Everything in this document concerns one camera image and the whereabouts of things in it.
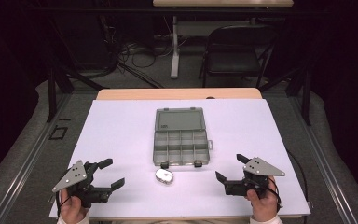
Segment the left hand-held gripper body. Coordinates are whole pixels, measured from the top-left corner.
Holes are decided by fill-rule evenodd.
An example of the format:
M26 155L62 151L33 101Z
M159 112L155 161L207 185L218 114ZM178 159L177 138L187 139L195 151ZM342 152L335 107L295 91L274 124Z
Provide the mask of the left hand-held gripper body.
M78 197L85 208L91 208L93 203L107 203L111 188L95 188L92 185L93 175L98 169L98 162L84 163L79 160L67 169L52 191L57 193L67 189L68 194Z

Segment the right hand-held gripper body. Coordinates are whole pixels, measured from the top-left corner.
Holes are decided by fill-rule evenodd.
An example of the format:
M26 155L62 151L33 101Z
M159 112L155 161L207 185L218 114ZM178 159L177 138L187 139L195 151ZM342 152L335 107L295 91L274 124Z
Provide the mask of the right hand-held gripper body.
M246 196L249 189L253 189L259 198L263 198L269 188L270 176L285 176L285 172L272 164L254 157L243 165L241 180L227 180L224 183L226 195Z

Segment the small shiny white object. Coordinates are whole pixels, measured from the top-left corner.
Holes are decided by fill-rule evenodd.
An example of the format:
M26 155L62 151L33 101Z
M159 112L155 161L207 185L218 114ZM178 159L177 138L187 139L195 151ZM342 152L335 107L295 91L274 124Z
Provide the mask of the small shiny white object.
M166 169L157 169L155 172L155 177L157 181L166 185L170 185L173 182L173 173Z

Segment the grey plastic organiser box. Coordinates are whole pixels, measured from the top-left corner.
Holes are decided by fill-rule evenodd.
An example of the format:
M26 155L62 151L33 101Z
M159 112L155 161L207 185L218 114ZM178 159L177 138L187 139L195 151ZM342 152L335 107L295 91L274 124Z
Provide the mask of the grey plastic organiser box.
M201 107L157 110L153 147L156 166L202 167L209 163L211 149Z

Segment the person's left hand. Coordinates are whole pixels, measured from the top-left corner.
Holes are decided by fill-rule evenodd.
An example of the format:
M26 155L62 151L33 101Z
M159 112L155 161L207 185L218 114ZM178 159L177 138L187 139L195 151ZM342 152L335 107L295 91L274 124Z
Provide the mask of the person's left hand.
M81 200L76 196L70 196L67 189L60 191L62 200L61 212L59 217L84 217L89 216L88 210L81 205Z

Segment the person's right hand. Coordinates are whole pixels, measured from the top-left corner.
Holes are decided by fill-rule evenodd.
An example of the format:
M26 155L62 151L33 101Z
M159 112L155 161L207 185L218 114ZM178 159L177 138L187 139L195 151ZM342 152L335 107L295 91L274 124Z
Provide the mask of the person's right hand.
M275 195L276 185L273 176L268 178L268 187L270 191L267 191L262 199L257 196L253 189L247 191L246 199L251 203L253 210L251 217L255 220L267 221L278 216L278 199Z

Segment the white board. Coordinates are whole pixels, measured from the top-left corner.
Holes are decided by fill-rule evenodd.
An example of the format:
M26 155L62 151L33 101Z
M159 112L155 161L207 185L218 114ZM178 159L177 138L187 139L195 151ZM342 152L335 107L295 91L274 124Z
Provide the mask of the white board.
M207 134L213 141L209 164L173 166L173 182L157 181L153 163L156 112L160 108L200 107ZM96 187L108 187L124 179L122 188L106 203L89 210L92 219L209 219L248 217L251 205L242 197L228 196L215 177L243 176L236 158L259 157L284 171L276 183L282 199L280 214L299 217L309 207L286 153L281 135L264 99L129 100L92 103L76 143L72 161L113 164L94 175Z

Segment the black tape square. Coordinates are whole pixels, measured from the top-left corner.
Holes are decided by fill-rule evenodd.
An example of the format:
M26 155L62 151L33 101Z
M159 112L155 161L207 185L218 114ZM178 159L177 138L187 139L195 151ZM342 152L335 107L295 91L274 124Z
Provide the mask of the black tape square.
M62 127L62 126L58 126L56 125L50 136L49 136L49 140L62 140L66 134L67 134L68 128L67 127Z

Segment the black metal stand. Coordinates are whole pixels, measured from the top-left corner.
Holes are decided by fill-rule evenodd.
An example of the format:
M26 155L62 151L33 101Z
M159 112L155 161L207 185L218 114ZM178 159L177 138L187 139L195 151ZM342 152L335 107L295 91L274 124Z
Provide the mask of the black metal stand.
M285 93L289 97L298 96L299 91L302 91L301 99L301 118L310 126L310 91L311 91L311 77L312 77L312 63L303 62L281 76L269 81L258 89L263 92L278 85L285 79L289 78L289 84L285 89Z
M103 86L79 74L71 58L70 50L62 40L62 35L53 19L46 19L45 53L48 62L48 122L51 122L58 113L56 87L62 93L70 94L74 86L70 78L92 87L96 91L103 89Z

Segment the wooden table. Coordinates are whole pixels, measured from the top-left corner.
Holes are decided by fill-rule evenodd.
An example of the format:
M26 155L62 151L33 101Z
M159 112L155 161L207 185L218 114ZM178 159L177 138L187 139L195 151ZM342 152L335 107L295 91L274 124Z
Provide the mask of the wooden table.
M110 89L97 100L261 99L256 88Z

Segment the black folding chair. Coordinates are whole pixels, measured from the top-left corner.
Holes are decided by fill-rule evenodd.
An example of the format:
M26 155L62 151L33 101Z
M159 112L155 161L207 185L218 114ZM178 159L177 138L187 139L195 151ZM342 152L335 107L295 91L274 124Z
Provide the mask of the black folding chair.
M199 78L256 77L258 88L278 34L265 25L231 25L212 31L202 57Z

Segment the white-legged background table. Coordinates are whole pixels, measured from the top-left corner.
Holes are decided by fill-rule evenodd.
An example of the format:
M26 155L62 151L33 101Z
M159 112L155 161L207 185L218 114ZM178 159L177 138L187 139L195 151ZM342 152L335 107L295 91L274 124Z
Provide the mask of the white-legged background table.
M198 9L206 7L207 9L275 9L290 8L294 4L294 0L153 0L154 7L163 9ZM178 78L179 75L179 36L207 36L211 31L219 26L230 24L245 24L245 21L217 21L198 20L183 21L177 16L172 17L172 69L171 78Z

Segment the metal floor rail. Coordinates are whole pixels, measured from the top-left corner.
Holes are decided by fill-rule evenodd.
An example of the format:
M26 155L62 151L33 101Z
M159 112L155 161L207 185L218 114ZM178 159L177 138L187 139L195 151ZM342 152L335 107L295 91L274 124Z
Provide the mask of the metal floor rail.
M298 122L301 124L310 141L313 158L318 166L318 169L321 172L321 175L324 179L324 183L328 188L328 191L332 197L332 200L334 201L337 211L340 214L343 224L358 224L358 220L356 219L354 213L351 210L349 202L343 193L342 187L337 182L337 179L330 167L328 160L324 155L324 152L316 138L316 135L314 134L312 128L302 117L301 104L299 100L296 97L290 97L289 102L292 108L295 110Z
M46 105L39 104L1 163L0 224L56 223L49 215L54 201L51 188L71 160L75 141L71 133L62 140L48 138L56 125L71 128L71 103L72 96L63 95L50 123L46 122Z

